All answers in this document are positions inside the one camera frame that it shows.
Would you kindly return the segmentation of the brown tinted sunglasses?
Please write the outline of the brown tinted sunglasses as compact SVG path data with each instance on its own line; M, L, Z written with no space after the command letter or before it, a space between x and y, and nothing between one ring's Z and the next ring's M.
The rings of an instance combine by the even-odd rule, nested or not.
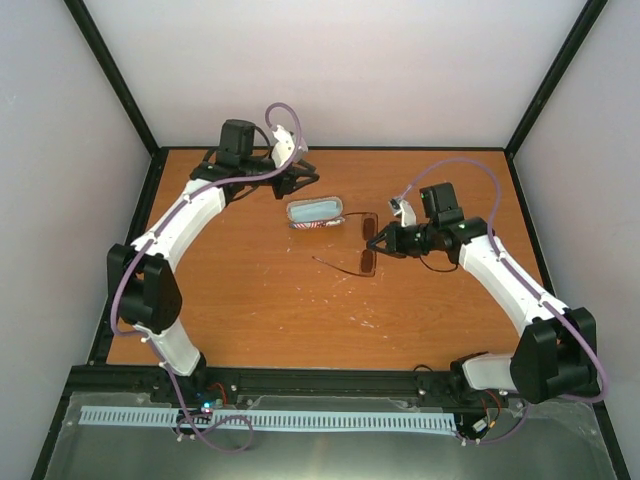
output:
M378 215L375 212L350 212L343 214L345 219L358 217L360 219L360 235L364 242L364 249L360 252L358 270L348 270L341 266L333 265L330 262L313 256L312 259L341 273L355 277L371 278L375 276L377 267L377 253L369 245L378 234Z

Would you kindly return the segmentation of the flag newsprint glasses case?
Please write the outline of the flag newsprint glasses case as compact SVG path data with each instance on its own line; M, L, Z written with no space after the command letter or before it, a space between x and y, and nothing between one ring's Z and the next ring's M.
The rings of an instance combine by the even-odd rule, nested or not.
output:
M292 201L286 214L289 227L295 230L334 227L345 221L343 202L336 196Z

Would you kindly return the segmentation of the light blue cleaning cloth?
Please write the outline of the light blue cleaning cloth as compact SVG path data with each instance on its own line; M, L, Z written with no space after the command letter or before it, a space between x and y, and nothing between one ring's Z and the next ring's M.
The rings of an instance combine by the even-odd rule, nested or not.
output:
M333 200L291 205L290 218L294 223L323 221L337 217L342 207Z

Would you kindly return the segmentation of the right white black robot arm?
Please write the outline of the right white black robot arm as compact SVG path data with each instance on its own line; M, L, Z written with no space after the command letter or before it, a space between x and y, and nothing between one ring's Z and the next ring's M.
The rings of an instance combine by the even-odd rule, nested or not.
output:
M519 341L511 354L480 353L459 360L463 385L503 390L539 404L585 394L597 383L595 320L571 309L537 283L509 254L489 224L465 217L451 183L425 187L427 217L420 223L409 202L390 200L394 221L367 245L394 258L423 258L434 251L475 278L506 313Z

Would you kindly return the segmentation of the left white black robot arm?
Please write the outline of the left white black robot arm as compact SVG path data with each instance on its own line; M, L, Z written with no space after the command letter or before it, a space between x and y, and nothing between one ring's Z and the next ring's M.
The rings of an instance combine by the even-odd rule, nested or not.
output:
M117 337L137 336L150 344L158 364L174 376L172 388L186 402L208 390L204 354L192 343L181 319L182 295L175 271L194 240L233 197L246 187L270 185L276 197L290 194L296 175L311 171L302 162L308 148L301 126L271 124L274 143L253 154L258 127L228 120L219 147L194 168L179 197L144 234L107 255L108 315Z

